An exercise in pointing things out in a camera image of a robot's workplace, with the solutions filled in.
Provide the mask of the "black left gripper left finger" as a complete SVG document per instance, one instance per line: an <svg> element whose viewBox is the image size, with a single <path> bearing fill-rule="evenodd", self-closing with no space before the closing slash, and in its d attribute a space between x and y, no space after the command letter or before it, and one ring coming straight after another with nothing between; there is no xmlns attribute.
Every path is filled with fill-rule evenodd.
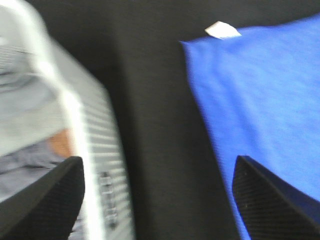
<svg viewBox="0 0 320 240"><path fill-rule="evenodd" d="M69 157L0 204L2 240L66 240L85 194L81 157Z"/></svg>

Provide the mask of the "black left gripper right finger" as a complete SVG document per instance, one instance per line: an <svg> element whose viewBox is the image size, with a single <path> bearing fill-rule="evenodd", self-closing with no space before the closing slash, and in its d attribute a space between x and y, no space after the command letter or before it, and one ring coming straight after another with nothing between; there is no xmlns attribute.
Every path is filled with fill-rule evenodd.
<svg viewBox="0 0 320 240"><path fill-rule="evenodd" d="M236 158L232 194L250 239L320 238L320 202L249 156Z"/></svg>

